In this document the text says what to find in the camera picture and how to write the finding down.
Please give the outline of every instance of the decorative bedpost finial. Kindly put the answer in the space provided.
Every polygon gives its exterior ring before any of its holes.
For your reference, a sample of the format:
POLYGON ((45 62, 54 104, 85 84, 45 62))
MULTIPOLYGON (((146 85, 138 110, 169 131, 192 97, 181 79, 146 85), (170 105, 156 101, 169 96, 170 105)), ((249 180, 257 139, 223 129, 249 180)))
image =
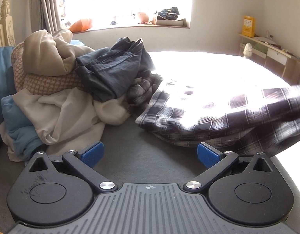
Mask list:
POLYGON ((250 59, 252 56, 252 53, 253 53, 253 47, 250 43, 247 43, 243 50, 243 54, 244 54, 243 58, 250 59))
POLYGON ((9 8, 9 0, 2 0, 1 5, 1 18, 9 16, 10 8, 9 8))

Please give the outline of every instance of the white wall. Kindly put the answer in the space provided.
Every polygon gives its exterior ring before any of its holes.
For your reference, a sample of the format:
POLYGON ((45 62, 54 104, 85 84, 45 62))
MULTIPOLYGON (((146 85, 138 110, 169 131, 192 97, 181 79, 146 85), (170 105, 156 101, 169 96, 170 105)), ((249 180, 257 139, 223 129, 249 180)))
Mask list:
POLYGON ((276 43, 300 56, 300 0, 265 0, 264 27, 276 43))
POLYGON ((263 33, 264 0, 193 0, 190 29, 166 27, 113 28, 75 34, 74 39, 98 49, 120 37, 143 38, 148 51, 207 51, 237 54, 244 15, 257 18, 263 33))
POLYGON ((10 14, 13 18, 16 43, 24 41, 31 34, 29 0, 9 0, 10 14))

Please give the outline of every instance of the orange bag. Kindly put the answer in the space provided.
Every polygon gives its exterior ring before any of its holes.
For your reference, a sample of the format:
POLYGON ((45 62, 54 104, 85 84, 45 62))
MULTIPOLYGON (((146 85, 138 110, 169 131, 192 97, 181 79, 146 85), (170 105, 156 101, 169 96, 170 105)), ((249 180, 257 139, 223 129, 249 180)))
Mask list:
POLYGON ((70 26, 69 30, 71 32, 82 32, 93 27, 93 20, 90 18, 84 18, 76 21, 70 26))

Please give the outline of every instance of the light blue towel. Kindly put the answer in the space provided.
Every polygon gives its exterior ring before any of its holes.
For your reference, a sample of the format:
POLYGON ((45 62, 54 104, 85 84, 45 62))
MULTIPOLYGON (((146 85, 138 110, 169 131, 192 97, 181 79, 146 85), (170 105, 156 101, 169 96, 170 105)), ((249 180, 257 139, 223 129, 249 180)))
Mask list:
POLYGON ((81 42, 80 40, 71 40, 70 44, 85 46, 85 44, 83 42, 81 42))
POLYGON ((1 99, 2 114, 7 133, 14 140, 14 151, 17 157, 28 161, 38 147, 45 145, 38 137, 32 122, 15 104, 12 95, 1 99))
POLYGON ((15 90, 12 62, 10 59, 13 49, 13 46, 0 47, 0 124, 4 121, 1 115, 1 98, 17 92, 15 90))

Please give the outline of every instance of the blue gripper pad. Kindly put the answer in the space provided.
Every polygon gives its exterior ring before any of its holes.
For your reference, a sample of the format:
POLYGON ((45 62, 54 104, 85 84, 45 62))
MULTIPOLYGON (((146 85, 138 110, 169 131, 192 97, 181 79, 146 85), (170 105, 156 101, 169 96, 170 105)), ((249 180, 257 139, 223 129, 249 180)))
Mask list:
POLYGON ((211 168, 224 157, 224 154, 206 143, 200 143, 197 148, 198 159, 207 168, 211 168))
POLYGON ((104 156, 104 144, 102 142, 95 142, 82 150, 81 161, 93 168, 104 156))

